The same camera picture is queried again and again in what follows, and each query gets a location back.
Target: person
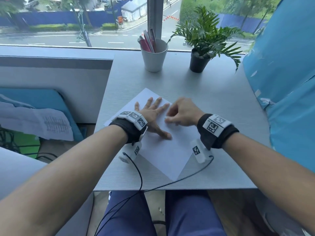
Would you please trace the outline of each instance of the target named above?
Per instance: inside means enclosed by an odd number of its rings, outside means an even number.
[[[135,110],[147,120],[148,131],[171,141],[171,134],[156,123],[169,107],[159,107],[160,102],[158,98],[152,104],[150,98],[142,110],[136,103]],[[191,99],[179,98],[166,115],[166,123],[199,126],[205,113]],[[55,235],[85,202],[130,137],[124,126],[109,125],[42,168],[0,202],[0,236]],[[315,232],[313,172],[237,131],[226,136],[222,149],[278,207],[308,232]],[[133,193],[113,191],[106,213]],[[169,236],[226,235],[204,190],[167,190],[165,221]],[[156,235],[144,194],[131,198],[119,211],[114,208],[102,221],[98,235]]]

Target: potted plant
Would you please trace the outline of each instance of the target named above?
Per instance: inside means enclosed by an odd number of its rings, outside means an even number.
[[[234,60],[237,70],[239,63],[241,63],[238,54],[242,51],[239,51],[240,47],[233,48],[236,43],[227,46],[227,40],[235,34],[243,35],[240,28],[217,28],[218,15],[207,10],[205,6],[197,6],[194,12],[197,13],[197,18],[176,25],[176,30],[168,43],[176,35],[185,37],[186,43],[193,47],[189,68],[195,73],[201,73],[209,60],[216,55],[220,57],[222,54]]]

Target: person's right arm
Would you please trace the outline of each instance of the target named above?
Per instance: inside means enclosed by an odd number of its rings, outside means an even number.
[[[165,122],[196,126],[203,114],[190,99],[180,98]],[[315,233],[313,172],[240,133],[231,135],[222,148],[269,199]]]

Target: wrist-worn device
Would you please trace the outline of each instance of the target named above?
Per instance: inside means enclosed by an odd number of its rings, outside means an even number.
[[[109,125],[120,126],[128,135],[127,143],[118,152],[118,158],[129,163],[126,154],[135,160],[141,149],[141,140],[147,130],[147,121],[142,114],[137,111],[124,111],[120,113]]]
[[[211,148],[222,148],[232,134],[239,132],[230,121],[212,114],[203,115],[198,121],[197,129],[200,139],[192,141],[191,147],[199,163],[210,160]]]

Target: pen holder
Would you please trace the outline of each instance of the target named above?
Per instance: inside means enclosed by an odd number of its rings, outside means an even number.
[[[164,59],[168,50],[168,44],[162,39],[156,39],[155,44],[157,53],[147,52],[140,47],[144,67],[149,72],[159,72],[162,70]]]

